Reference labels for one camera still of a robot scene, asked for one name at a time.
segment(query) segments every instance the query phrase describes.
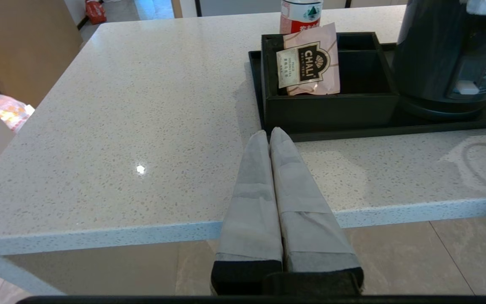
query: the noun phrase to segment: water bottle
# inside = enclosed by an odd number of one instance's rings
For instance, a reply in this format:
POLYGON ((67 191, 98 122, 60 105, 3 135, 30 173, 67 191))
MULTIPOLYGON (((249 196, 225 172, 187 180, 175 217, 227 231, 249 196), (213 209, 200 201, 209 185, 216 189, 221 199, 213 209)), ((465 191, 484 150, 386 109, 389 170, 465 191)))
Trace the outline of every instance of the water bottle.
POLYGON ((297 33, 320 26, 324 0, 281 0, 280 33, 297 33))

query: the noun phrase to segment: kettle base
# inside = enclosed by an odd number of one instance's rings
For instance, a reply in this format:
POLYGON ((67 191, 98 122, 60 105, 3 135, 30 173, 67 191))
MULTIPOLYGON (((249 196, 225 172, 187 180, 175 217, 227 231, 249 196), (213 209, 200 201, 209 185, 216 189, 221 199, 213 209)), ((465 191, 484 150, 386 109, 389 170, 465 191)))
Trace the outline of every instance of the kettle base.
POLYGON ((469 103, 436 102, 411 96, 402 96, 399 106, 406 112, 431 121, 472 119, 486 106, 486 100, 469 103))

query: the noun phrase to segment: red bag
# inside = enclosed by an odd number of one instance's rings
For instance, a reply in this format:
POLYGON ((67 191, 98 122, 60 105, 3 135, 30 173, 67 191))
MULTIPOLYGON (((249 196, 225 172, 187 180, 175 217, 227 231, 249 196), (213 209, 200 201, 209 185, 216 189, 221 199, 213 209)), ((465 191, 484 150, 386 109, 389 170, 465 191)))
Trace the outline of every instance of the red bag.
POLYGON ((85 14, 89 17, 91 24, 106 22, 104 8, 97 0, 85 0, 85 14))

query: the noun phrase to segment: gray paper wrap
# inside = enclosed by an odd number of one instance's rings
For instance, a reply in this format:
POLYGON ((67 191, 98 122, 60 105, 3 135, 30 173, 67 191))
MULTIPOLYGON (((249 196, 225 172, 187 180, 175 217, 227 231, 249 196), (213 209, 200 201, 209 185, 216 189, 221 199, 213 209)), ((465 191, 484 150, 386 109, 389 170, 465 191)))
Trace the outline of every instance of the gray paper wrap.
POLYGON ((282 244, 266 133, 248 141, 228 212, 217 261, 282 262, 282 244))
POLYGON ((361 267, 289 135, 275 128, 270 150, 288 271, 327 272, 361 267))

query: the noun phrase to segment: countertop edge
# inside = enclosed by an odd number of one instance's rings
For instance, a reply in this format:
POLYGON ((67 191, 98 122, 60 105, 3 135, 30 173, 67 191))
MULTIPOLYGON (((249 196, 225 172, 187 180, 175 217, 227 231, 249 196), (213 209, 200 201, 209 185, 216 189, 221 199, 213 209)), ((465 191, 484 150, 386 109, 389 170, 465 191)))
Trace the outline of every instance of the countertop edge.
MULTIPOLYGON (((334 212, 343 228, 486 216, 486 198, 334 212)), ((222 221, 0 237, 0 256, 197 241, 220 237, 222 221)))

